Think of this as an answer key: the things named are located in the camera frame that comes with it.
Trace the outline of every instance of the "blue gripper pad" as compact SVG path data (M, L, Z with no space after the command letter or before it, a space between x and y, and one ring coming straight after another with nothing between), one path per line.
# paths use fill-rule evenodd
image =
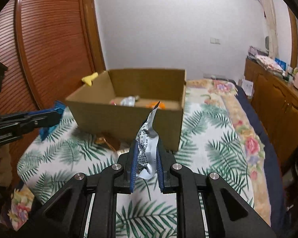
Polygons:
M137 163L138 163L138 141L135 143L134 147L134 156L133 156L133 162L131 165L131 174L130 174L130 192L134 192L135 184L136 184L136 173L137 173Z
M157 146L157 174L158 174L158 184L159 184L160 192L163 192L164 191L163 169L162 169L162 165L161 165L161 159L160 159L158 146Z
M64 105L62 102L55 101L54 102L54 107L52 107L51 109L41 110L39 112L43 113L43 112L49 112L49 111L57 111L61 116L63 116L65 108L66 108L66 105ZM41 141L44 141L47 138L47 136L49 134L51 134L56 129L57 126L58 126L58 124L54 125L52 127L42 127L42 128L40 128L39 129L39 134L40 134Z

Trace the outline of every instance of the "cabinet handle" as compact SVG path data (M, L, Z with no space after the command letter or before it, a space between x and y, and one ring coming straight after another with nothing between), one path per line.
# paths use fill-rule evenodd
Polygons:
M286 108L285 108L285 112L287 111L287 108L289 107L289 103L287 103L287 106L286 106Z

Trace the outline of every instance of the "cabinet door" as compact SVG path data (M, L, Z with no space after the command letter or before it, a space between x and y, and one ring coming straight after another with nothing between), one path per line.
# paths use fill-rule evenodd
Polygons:
M255 109L259 120L263 121L266 118L267 106L270 104L270 83L263 72L255 72L254 79L254 97L252 106Z
M275 137L275 150L283 165L298 146L298 101L293 98L286 105L286 113Z
M266 91L269 97L269 104L265 106L265 113L262 116L262 123L268 133L269 140L274 144L276 128L285 114L286 96L288 92L272 78L270 89Z
M247 81L253 81L254 67L246 60L244 76Z

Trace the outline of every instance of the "light switch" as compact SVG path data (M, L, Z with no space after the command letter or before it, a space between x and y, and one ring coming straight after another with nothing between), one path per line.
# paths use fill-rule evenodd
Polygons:
M210 38L210 43L211 44L220 44L220 40L214 37Z

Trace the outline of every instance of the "snack wrapper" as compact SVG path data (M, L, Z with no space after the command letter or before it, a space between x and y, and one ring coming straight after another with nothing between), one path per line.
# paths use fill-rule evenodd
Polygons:
M123 98L123 100L120 102L121 106L128 106L128 107L134 107L136 103L136 97L129 96Z
M142 179L151 179L157 171L157 145L159 136L153 129L153 119L159 103L148 115L147 120L137 133L137 173L136 176Z

